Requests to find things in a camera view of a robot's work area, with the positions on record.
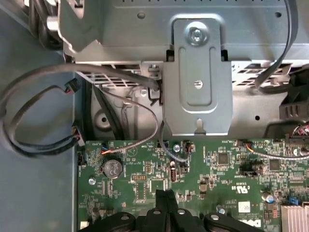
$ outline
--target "screw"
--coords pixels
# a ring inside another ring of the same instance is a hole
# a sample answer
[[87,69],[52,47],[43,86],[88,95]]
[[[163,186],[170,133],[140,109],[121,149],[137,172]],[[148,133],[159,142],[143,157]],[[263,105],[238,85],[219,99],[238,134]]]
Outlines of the screw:
[[179,146],[179,144],[175,144],[175,145],[173,146],[173,150],[174,150],[174,152],[180,152],[180,146]]
[[96,184],[96,179],[94,177],[89,178],[88,183],[90,185],[95,185]]
[[195,42],[200,42],[202,40],[203,33],[200,29],[195,29],[191,32],[191,38]]
[[180,215],[184,215],[184,214],[185,214],[185,211],[184,211],[183,209],[179,209],[179,210],[177,211],[177,213],[180,214]]
[[219,209],[218,213],[219,214],[225,214],[225,209]]
[[121,220],[128,220],[128,219],[129,219],[128,216],[122,216],[122,217],[121,217]]
[[211,215],[211,219],[214,220],[214,221],[217,221],[217,220],[219,220],[220,218],[219,218],[219,216],[213,214],[213,215]]
[[219,214],[225,214],[225,209],[221,205],[217,205],[216,210]]
[[140,91],[140,95],[141,95],[142,97],[146,97],[146,95],[147,95],[147,90],[146,90],[146,89],[142,89],[142,90]]

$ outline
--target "white connector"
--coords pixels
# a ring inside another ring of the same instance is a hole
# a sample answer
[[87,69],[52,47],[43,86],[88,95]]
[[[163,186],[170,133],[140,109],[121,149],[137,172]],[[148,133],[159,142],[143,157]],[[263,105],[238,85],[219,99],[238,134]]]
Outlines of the white connector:
[[58,31],[59,24],[58,24],[58,17],[57,16],[48,16],[47,20],[47,27],[50,31]]
[[[57,6],[58,0],[46,0],[51,6]],[[30,0],[24,0],[24,5],[29,7]]]
[[27,7],[29,7],[29,1],[30,1],[30,0],[24,0],[24,5],[27,6]]

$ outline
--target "blue connector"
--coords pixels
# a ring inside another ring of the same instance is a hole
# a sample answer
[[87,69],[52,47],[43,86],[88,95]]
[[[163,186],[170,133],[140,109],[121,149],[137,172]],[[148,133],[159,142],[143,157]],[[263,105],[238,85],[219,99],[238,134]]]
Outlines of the blue connector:
[[289,203],[299,205],[299,200],[296,197],[289,197]]

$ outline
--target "heatsink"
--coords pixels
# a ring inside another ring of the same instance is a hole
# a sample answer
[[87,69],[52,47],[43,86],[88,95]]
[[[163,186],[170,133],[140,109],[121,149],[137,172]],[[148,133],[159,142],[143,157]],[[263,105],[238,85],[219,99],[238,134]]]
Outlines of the heatsink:
[[309,205],[281,206],[282,232],[309,231]]

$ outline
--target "green circuit board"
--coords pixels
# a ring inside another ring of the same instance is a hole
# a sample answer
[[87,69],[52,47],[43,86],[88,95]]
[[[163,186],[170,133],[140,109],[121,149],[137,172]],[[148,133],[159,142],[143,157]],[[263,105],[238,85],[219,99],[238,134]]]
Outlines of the green circuit board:
[[[299,204],[309,201],[307,159],[262,158],[247,149],[248,143],[236,140],[166,142],[171,150],[179,145],[183,156],[189,149],[187,163],[171,160],[157,141],[118,154],[101,154],[107,147],[132,142],[88,141],[85,154],[79,154],[78,227],[119,211],[145,215],[155,207],[156,189],[174,190],[179,207],[197,216],[220,210],[267,232],[281,231],[281,205],[291,204],[291,197]],[[250,147],[265,154],[300,156],[302,146],[263,139],[250,140]],[[115,179],[105,173],[104,163],[109,160],[122,165]]]

